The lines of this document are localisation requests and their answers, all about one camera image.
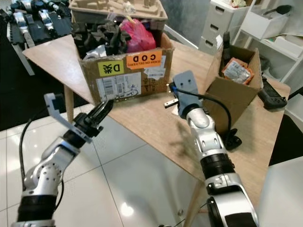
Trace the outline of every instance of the shipping label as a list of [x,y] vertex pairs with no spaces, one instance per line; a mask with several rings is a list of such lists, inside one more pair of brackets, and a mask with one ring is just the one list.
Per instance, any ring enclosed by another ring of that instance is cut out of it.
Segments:
[[166,55],[163,55],[161,58],[161,64],[158,67],[148,67],[144,69],[144,73],[147,75],[148,79],[159,80],[165,76],[165,60]]
[[102,101],[141,94],[141,73],[129,73],[97,79]]

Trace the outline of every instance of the drawer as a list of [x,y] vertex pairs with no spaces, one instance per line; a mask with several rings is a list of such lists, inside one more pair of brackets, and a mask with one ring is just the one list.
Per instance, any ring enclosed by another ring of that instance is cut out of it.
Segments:
[[209,4],[206,23],[213,24],[219,29],[226,30],[232,20],[233,14],[233,12],[211,2],[211,4]]
[[199,44],[199,50],[207,54],[214,55],[217,52],[217,42],[212,43],[202,36]]
[[228,28],[226,29],[221,29],[220,27],[212,24],[212,23],[205,23],[202,36],[209,40],[209,41],[215,41],[216,37],[218,35],[223,36],[224,32],[227,31]]

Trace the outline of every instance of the cardboard box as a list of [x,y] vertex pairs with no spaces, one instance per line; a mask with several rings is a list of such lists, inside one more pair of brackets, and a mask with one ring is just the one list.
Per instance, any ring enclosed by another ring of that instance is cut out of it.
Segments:
[[160,48],[149,51],[79,59],[95,103],[166,92],[174,47],[164,33]]
[[77,22],[101,23],[108,14],[114,13],[115,20],[122,22],[126,15],[144,20],[149,24],[150,30],[163,30],[168,20],[167,14],[160,0],[132,0],[135,13],[126,13],[123,1],[97,1],[97,0],[73,0],[69,6],[72,15]]
[[[214,56],[212,65],[207,73],[205,82],[206,95],[213,97],[226,105],[231,112],[232,125],[245,111],[262,87],[261,67],[258,49],[250,51],[247,49],[231,46],[231,56],[249,64],[254,72],[254,77],[248,85],[238,84],[232,80],[225,79],[220,75],[224,67],[222,60],[223,47]],[[216,130],[219,134],[227,131],[228,118],[225,111],[216,103],[205,100],[205,107],[213,117]]]

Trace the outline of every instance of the white drawer unit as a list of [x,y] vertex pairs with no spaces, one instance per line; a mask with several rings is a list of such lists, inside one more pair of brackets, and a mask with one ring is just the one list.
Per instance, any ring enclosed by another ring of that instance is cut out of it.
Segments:
[[232,40],[238,32],[248,8],[233,8],[222,0],[211,0],[199,49],[214,54],[216,37],[218,35],[223,36],[226,31],[230,31]]
[[212,43],[202,36],[199,44],[199,50],[214,55],[217,52],[217,43]]

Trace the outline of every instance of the wooden table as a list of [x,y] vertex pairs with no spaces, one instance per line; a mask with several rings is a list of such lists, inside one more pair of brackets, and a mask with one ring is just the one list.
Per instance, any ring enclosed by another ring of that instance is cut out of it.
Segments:
[[[204,93],[204,79],[212,56],[177,42],[173,44],[176,49],[171,76],[192,70],[199,92]],[[72,91],[94,104],[78,64],[76,47],[71,36],[44,43],[23,53],[64,84],[69,119],[72,119]],[[270,83],[282,96],[288,97],[290,88],[287,85],[273,80]],[[119,102],[109,116],[198,180],[184,225],[190,226],[202,199],[206,198],[206,190],[186,121],[172,115],[171,109],[163,107],[172,98],[169,94],[161,93]],[[238,128],[238,136],[243,144],[229,153],[229,156],[254,206],[258,205],[283,114],[284,109],[275,112],[265,110],[262,101],[256,97],[234,126]]]

